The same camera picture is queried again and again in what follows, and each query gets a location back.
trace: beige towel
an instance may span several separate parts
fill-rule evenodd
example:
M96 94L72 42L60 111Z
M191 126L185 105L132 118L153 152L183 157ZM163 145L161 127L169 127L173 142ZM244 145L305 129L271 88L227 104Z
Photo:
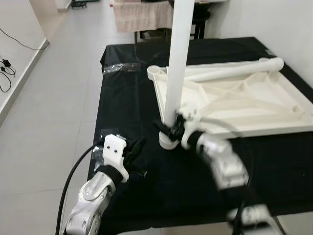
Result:
M116 29L135 32L157 28L172 28L173 9L168 1L117 2L113 4Z

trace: black chair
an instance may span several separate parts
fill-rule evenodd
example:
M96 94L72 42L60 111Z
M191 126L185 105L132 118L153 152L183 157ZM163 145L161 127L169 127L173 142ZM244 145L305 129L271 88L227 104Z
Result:
M172 8L174 8L174 0L168 0ZM203 39L205 31L205 22L210 18L211 13L208 11L211 4L195 3L194 14L192 17L192 25L195 25L195 33L191 34L194 39Z

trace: robotic hand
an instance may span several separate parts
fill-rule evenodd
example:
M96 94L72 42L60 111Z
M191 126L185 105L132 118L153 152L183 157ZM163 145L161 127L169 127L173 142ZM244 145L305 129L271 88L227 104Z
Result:
M246 187L249 175L239 156L232 150L228 140L221 140L198 130L199 121L186 121L178 114L172 128L155 122L156 127L171 141L180 141L185 149L193 149L209 166L218 190ZM233 235L283 235L279 224L271 217L266 205L234 209L227 215L234 226Z
M133 165L145 142L139 139L129 145L121 136L105 137L104 165L98 167L94 177L79 190L78 202L67 219L64 235L98 234L102 214L116 187L128 181L130 171L145 177L147 172Z

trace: clear tape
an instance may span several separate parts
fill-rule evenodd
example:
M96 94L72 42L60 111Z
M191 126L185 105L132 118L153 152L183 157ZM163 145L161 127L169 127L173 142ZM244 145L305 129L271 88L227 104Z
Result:
M110 65L110 66L103 68L103 75L110 73L110 72L117 72L117 71L140 72L141 66L140 66L140 63L124 63L124 64Z

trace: black tablecloth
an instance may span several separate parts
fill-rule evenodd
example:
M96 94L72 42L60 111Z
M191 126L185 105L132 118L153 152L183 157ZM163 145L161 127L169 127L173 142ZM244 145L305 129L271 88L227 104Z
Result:
M148 175L131 174L118 187L102 217L100 234L210 222L221 222L226 211L239 203L238 197L224 201L217 192L207 167L193 154L166 151L158 144L153 119L160 119L153 82L147 78L150 65L168 65L170 45L142 43L107 46L102 67L119 63L140 63L140 72L113 72L105 75L101 88L94 140L102 129L110 129L148 141L136 161ZM188 65L252 61L272 57L255 38L207 39L190 42ZM310 101L312 89L288 67L285 75ZM254 188L258 201L266 203L273 215L313 210L313 133L247 138L258 156ZM250 159L238 140L235 151L249 169ZM90 163L89 178L95 160Z

